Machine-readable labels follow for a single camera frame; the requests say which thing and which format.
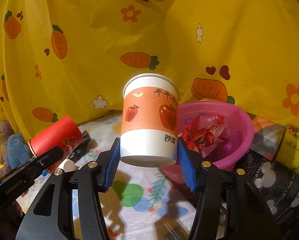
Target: stuffed animal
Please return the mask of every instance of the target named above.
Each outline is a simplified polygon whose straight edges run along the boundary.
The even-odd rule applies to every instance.
[[[0,122],[0,144],[1,144],[1,151],[0,151],[0,164],[3,165],[0,168],[0,177],[4,174],[11,171],[11,166],[7,163],[7,149],[6,143],[8,138],[14,133],[13,128],[11,127],[9,122]]]
[[[31,159],[29,156],[30,148],[23,143],[21,132],[12,134],[5,144],[7,145],[8,152],[7,162],[12,170]]]

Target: metal screw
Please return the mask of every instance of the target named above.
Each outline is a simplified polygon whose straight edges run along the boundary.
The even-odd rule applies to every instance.
[[[89,162],[88,163],[88,166],[90,167],[90,168],[95,168],[96,166],[97,166],[97,162]]]
[[[244,175],[245,171],[243,169],[237,169],[236,171],[239,175]]]
[[[208,167],[211,166],[211,163],[208,162],[208,161],[203,161],[203,162],[202,162],[202,166],[205,167],[205,168],[208,168]]]
[[[63,170],[62,169],[56,169],[54,171],[54,175],[58,176],[58,175],[61,175],[63,173]]]

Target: blue gripper pad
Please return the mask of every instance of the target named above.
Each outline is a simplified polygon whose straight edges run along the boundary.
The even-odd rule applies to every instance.
[[[195,169],[192,162],[187,154],[187,147],[182,137],[177,140],[177,157],[182,169],[182,173],[186,182],[187,187],[194,192],[197,188],[197,183],[195,180]]]
[[[112,155],[108,162],[105,170],[104,186],[108,190],[114,182],[114,177],[117,171],[117,167],[120,162],[121,152],[120,152],[120,139],[116,138],[114,144],[111,148]]]

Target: yellow package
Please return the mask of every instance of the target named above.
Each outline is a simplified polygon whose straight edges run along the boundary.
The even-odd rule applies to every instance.
[[[276,160],[299,174],[299,128],[288,126]]]

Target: red plastic wrapper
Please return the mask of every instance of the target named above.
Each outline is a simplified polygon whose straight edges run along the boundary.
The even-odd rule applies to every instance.
[[[205,158],[229,138],[226,118],[219,114],[199,114],[179,137],[184,139],[189,150]]]
[[[83,135],[81,131],[69,116],[65,116],[32,140],[29,140],[29,147],[35,157],[42,155],[55,146],[62,148],[63,158],[47,168],[50,173],[53,173],[62,161],[82,142]]]

